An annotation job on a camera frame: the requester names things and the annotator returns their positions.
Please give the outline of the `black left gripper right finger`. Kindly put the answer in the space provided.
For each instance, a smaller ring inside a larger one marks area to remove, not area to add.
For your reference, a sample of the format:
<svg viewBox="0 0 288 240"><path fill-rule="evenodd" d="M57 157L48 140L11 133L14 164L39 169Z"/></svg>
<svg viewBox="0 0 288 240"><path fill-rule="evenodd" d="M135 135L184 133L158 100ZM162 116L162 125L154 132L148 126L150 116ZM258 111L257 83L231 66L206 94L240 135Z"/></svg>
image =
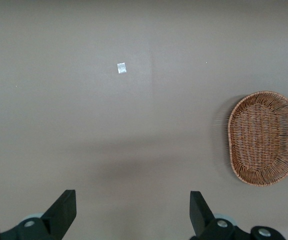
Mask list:
<svg viewBox="0 0 288 240"><path fill-rule="evenodd" d="M199 191L190 192L189 217L195 235L192 240L283 240L277 230L267 226L254 226L245 232L231 221L216 218Z"/></svg>

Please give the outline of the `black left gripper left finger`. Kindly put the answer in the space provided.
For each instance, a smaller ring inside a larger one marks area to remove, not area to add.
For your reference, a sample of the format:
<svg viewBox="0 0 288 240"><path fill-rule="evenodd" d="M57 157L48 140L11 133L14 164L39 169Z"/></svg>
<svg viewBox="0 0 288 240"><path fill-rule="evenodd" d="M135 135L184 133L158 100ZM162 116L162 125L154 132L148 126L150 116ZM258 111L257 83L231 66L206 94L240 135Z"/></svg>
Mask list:
<svg viewBox="0 0 288 240"><path fill-rule="evenodd" d="M77 215L76 191L65 190L41 217L31 217L5 232L0 240L61 240Z"/></svg>

